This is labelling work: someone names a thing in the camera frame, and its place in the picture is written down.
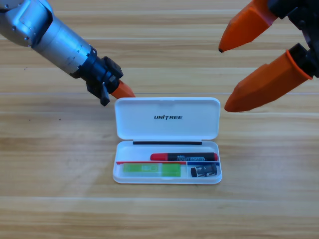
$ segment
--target orange fingertip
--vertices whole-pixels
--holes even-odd
[[[277,17],[268,9],[268,0],[253,0],[229,22],[219,44],[225,52],[256,39]]]
[[[117,87],[115,91],[111,93],[111,95],[114,96],[116,99],[135,97],[132,89],[121,80],[120,80],[119,86]]]
[[[312,79],[293,60],[289,50],[271,64],[246,77],[226,102],[228,112],[244,112],[275,101],[306,80]]]

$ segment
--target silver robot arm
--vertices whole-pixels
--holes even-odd
[[[88,91],[104,106],[110,101],[108,93],[135,97],[120,80],[121,67],[108,57],[99,58],[96,49],[53,14],[46,0],[0,0],[0,34],[85,80]]]

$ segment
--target red marker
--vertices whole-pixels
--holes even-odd
[[[218,161],[217,153],[154,153],[151,161]]]

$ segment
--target wood grain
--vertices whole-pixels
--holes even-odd
[[[248,0],[56,0],[56,15],[119,63],[138,97],[209,96],[222,106],[214,186],[112,179],[106,107],[37,53],[0,37],[1,239],[317,239],[319,82],[247,113],[236,84],[304,38],[287,19],[220,54]]]

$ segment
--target unitree logo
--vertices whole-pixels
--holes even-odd
[[[182,120],[183,119],[183,116],[166,116],[166,115],[163,115],[163,116],[154,116],[154,119],[156,120]]]

